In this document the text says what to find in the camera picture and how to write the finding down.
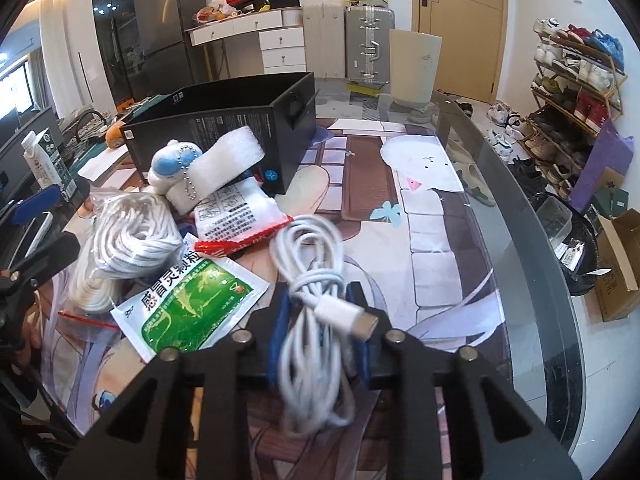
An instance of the window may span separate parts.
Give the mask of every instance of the window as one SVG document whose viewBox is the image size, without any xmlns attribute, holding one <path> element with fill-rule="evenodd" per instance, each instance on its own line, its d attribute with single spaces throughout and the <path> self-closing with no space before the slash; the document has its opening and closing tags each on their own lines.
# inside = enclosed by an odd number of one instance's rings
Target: window
<svg viewBox="0 0 640 480">
<path fill-rule="evenodd" d="M 25 61 L 0 79 L 0 117 L 4 117 L 13 108 L 18 113 L 24 113 L 33 106 L 27 78 L 28 69 L 29 62 Z"/>
</svg>

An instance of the white rope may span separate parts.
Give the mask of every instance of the white rope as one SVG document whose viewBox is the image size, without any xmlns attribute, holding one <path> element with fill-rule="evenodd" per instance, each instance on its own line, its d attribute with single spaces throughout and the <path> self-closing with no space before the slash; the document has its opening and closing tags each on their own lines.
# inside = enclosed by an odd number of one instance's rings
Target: white rope
<svg viewBox="0 0 640 480">
<path fill-rule="evenodd" d="M 140 278 L 161 270 L 182 246 L 182 238 L 162 197 L 127 193 L 100 211 L 94 235 L 94 258 L 104 276 Z"/>
<path fill-rule="evenodd" d="M 69 281 L 68 297 L 88 314 L 110 311 L 120 300 L 120 285 L 95 272 L 92 255 L 93 237 L 86 241 L 76 262 L 76 270 Z"/>
<path fill-rule="evenodd" d="M 314 250 L 311 269 L 302 261 L 303 244 Z M 342 369 L 340 337 L 314 315 L 323 294 L 344 295 L 342 235 L 322 217 L 297 216 L 272 239 L 270 252 L 289 283 L 290 297 L 305 305 L 280 353 L 278 384 L 285 403 L 282 429 L 297 437 L 315 434 L 326 424 L 346 426 L 353 421 L 355 402 Z M 335 411 L 338 394 L 341 415 Z"/>
</svg>

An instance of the refrigerator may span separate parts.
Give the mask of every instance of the refrigerator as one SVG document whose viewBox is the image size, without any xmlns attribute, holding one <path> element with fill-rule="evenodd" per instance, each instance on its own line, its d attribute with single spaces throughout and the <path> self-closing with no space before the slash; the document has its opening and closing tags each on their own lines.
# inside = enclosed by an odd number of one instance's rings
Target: refrigerator
<svg viewBox="0 0 640 480">
<path fill-rule="evenodd" d="M 191 46 L 185 30 L 206 0 L 134 0 L 145 58 L 145 73 L 153 94 L 172 92 L 209 81 L 204 48 Z"/>
</svg>

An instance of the curtain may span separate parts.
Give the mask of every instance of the curtain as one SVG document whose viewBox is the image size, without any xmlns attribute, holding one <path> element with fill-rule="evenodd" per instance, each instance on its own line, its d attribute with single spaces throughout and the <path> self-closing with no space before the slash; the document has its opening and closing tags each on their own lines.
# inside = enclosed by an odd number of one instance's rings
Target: curtain
<svg viewBox="0 0 640 480">
<path fill-rule="evenodd" d="M 42 57 L 60 118 L 84 104 L 66 40 L 65 7 L 66 0 L 40 0 Z"/>
<path fill-rule="evenodd" d="M 37 48 L 30 52 L 27 56 L 27 62 L 29 63 L 27 77 L 33 100 L 40 110 L 44 110 L 50 106 L 50 103 L 47 96 L 47 72 L 44 67 L 42 49 Z"/>
</svg>

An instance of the white dresser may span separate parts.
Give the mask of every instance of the white dresser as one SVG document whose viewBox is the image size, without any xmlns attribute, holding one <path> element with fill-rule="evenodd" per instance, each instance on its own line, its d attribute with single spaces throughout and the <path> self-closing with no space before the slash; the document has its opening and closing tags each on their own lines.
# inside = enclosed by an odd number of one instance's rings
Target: white dresser
<svg viewBox="0 0 640 480">
<path fill-rule="evenodd" d="M 263 73 L 306 72 L 301 7 L 245 14 L 193 28 L 188 32 L 192 45 L 257 32 Z"/>
</svg>

